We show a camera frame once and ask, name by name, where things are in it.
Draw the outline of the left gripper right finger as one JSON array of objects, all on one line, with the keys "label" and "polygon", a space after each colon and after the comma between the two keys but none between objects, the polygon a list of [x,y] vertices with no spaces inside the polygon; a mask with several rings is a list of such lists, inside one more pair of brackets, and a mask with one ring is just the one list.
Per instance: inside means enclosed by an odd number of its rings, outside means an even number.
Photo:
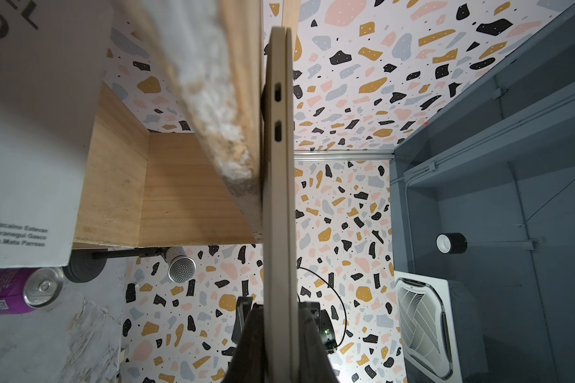
[{"label": "left gripper right finger", "polygon": [[324,326],[319,310],[299,306],[299,368],[297,381],[301,383],[337,383],[338,379],[328,359]]}]

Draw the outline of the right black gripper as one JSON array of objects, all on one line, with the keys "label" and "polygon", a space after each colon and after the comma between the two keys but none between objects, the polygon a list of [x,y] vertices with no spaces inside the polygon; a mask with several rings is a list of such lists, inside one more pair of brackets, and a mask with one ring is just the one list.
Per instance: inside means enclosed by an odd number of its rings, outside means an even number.
[{"label": "right black gripper", "polygon": [[338,344],[332,320],[327,310],[323,310],[317,302],[299,302],[299,308],[312,314],[324,348],[328,354],[334,354],[338,349]]}]

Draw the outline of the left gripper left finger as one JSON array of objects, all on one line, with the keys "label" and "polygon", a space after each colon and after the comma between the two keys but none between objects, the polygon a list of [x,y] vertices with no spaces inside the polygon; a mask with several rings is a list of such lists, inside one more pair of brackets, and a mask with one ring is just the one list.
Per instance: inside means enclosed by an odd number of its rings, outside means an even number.
[{"label": "left gripper left finger", "polygon": [[223,383],[262,383],[267,372],[265,325],[262,306],[255,305],[244,324],[241,339],[229,364]]}]

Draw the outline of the silver laptop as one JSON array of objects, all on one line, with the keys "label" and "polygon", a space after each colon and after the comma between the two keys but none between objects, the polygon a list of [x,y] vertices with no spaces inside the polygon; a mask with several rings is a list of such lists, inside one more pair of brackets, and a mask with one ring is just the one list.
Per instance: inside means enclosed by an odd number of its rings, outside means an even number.
[{"label": "silver laptop", "polygon": [[272,28],[264,87],[264,341],[269,382],[299,380],[292,32]]}]

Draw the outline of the ceiling air conditioner unit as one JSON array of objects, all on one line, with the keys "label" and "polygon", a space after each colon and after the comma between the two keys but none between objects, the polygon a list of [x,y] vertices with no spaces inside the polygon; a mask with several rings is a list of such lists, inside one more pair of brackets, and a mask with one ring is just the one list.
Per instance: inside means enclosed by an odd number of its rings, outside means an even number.
[{"label": "ceiling air conditioner unit", "polygon": [[403,350],[431,382],[471,382],[489,372],[474,296],[458,281],[395,273]]}]

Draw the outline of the black ceiling spotlight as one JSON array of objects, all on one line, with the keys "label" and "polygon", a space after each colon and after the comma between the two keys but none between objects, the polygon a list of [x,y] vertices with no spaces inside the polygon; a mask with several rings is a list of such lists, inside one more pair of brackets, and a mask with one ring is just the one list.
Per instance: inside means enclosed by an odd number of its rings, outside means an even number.
[{"label": "black ceiling spotlight", "polygon": [[436,238],[436,246],[443,254],[463,254],[468,248],[468,242],[461,233],[442,233]]}]

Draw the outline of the black microphone on stand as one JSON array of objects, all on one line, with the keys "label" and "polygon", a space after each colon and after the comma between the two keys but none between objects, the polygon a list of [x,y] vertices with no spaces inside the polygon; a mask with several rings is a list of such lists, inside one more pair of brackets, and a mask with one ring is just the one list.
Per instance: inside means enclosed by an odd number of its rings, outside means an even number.
[{"label": "black microphone on stand", "polygon": [[140,247],[121,250],[75,249],[70,261],[62,268],[70,282],[85,283],[96,279],[110,259],[159,259],[168,265],[167,276],[177,284],[185,284],[196,274],[195,260],[185,254],[183,247]]}]

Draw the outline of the wooden shelf unit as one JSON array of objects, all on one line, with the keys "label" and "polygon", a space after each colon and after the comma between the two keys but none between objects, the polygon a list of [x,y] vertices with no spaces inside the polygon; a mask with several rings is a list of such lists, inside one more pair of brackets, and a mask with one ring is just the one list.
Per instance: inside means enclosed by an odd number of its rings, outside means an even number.
[{"label": "wooden shelf unit", "polygon": [[270,77],[288,83],[298,2],[114,1],[77,250],[269,244]]}]

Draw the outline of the purple soda can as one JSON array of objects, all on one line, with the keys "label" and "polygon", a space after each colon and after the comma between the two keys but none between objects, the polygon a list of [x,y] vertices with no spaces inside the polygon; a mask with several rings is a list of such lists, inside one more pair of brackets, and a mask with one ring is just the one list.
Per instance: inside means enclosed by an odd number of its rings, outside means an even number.
[{"label": "purple soda can", "polygon": [[60,267],[0,269],[0,315],[48,306],[60,295],[64,281]]}]

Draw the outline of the white book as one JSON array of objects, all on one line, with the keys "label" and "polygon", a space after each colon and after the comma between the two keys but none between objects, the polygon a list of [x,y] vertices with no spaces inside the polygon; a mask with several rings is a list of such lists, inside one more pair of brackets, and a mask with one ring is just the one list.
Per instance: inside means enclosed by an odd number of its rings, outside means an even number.
[{"label": "white book", "polygon": [[107,1],[0,1],[0,269],[70,258],[112,19]]}]

